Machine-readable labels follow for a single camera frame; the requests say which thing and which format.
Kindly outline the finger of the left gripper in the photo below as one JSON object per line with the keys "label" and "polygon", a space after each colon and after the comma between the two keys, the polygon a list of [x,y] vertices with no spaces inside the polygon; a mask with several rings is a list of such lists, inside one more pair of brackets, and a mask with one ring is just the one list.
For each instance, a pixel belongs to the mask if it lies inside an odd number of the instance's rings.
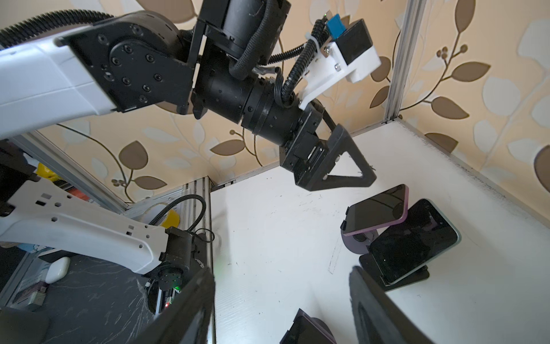
{"label": "finger of the left gripper", "polygon": [[307,191],[366,188],[376,179],[372,166],[341,125],[327,140],[319,140],[296,167],[296,185]]}
{"label": "finger of the left gripper", "polygon": [[323,120],[324,124],[328,127],[330,133],[333,133],[337,127],[337,124],[330,116],[326,107],[318,100],[314,99],[311,102],[313,118],[320,124],[320,121]]}

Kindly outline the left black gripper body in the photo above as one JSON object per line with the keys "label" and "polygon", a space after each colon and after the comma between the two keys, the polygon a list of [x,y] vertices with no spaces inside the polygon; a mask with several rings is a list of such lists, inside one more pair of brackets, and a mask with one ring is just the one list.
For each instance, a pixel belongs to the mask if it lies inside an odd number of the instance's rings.
{"label": "left black gripper body", "polygon": [[318,126],[309,103],[290,139],[279,148],[279,165],[293,173],[296,185],[330,184],[328,173],[336,163],[339,126],[327,140],[317,135]]}

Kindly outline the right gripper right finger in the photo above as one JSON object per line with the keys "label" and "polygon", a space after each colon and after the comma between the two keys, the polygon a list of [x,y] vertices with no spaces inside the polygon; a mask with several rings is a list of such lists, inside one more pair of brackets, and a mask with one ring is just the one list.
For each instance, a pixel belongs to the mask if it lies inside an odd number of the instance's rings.
{"label": "right gripper right finger", "polygon": [[349,275],[359,343],[431,343],[361,267]]}

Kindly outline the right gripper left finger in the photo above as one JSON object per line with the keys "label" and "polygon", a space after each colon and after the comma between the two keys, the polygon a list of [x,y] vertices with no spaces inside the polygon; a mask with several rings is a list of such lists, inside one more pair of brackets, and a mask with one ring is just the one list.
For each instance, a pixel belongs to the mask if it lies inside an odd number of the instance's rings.
{"label": "right gripper left finger", "polygon": [[202,269],[133,342],[207,343],[214,299],[214,276],[210,269]]}

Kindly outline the purple edged phone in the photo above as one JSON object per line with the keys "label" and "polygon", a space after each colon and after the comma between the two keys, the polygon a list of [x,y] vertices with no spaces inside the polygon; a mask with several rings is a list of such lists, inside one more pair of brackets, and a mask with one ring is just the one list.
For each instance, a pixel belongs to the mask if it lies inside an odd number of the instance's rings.
{"label": "purple edged phone", "polygon": [[346,210],[341,234],[351,237],[404,222],[408,216],[409,188],[400,184]]}

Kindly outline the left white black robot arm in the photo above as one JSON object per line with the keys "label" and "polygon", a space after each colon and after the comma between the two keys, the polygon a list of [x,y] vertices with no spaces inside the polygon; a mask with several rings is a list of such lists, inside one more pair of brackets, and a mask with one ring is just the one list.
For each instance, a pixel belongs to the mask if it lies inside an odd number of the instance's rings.
{"label": "left white black robot arm", "polygon": [[[380,66],[363,20],[326,14],[288,76],[273,55],[288,1],[205,1],[191,30],[154,11],[113,17],[53,11],[1,30],[1,140],[67,120],[158,103],[207,111],[279,146],[282,168],[308,191],[368,187],[375,173],[318,96]],[[95,257],[182,288],[192,278],[193,229],[163,229],[97,208],[37,176],[1,144],[1,240]]]}

